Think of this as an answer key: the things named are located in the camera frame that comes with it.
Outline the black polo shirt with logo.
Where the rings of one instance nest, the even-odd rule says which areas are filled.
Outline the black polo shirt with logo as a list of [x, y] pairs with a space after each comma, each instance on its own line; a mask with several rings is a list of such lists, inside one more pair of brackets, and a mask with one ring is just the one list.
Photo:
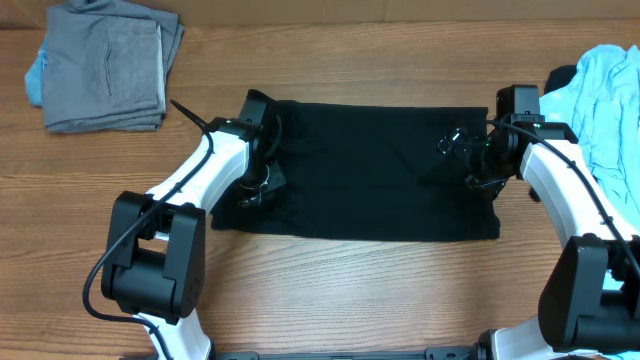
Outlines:
[[457, 128], [486, 133], [483, 107], [374, 107], [275, 100], [258, 90], [242, 119], [273, 121], [283, 186], [257, 205], [229, 188], [212, 209], [215, 230], [375, 241], [496, 239], [500, 221], [485, 189], [466, 185], [461, 146], [437, 145]]

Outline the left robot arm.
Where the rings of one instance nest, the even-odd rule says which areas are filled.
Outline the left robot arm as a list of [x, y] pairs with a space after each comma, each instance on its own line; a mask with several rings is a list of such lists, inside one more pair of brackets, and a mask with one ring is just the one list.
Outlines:
[[275, 102], [248, 92], [236, 118], [206, 122], [183, 105], [202, 139], [165, 181], [115, 201], [107, 248], [92, 271], [118, 321], [142, 325], [157, 359], [213, 359], [196, 306], [204, 287], [206, 219], [224, 195], [240, 209], [267, 204], [286, 183], [275, 159], [283, 121]]

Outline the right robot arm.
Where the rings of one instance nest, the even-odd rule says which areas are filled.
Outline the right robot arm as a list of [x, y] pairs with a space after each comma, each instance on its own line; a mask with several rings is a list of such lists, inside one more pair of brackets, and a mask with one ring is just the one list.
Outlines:
[[489, 330], [465, 347], [428, 348], [428, 359], [588, 359], [639, 349], [639, 233], [620, 217], [565, 123], [540, 113], [534, 85], [496, 94], [492, 130], [455, 128], [437, 145], [469, 171], [469, 187], [499, 193], [515, 176], [545, 207], [562, 253], [535, 316]]

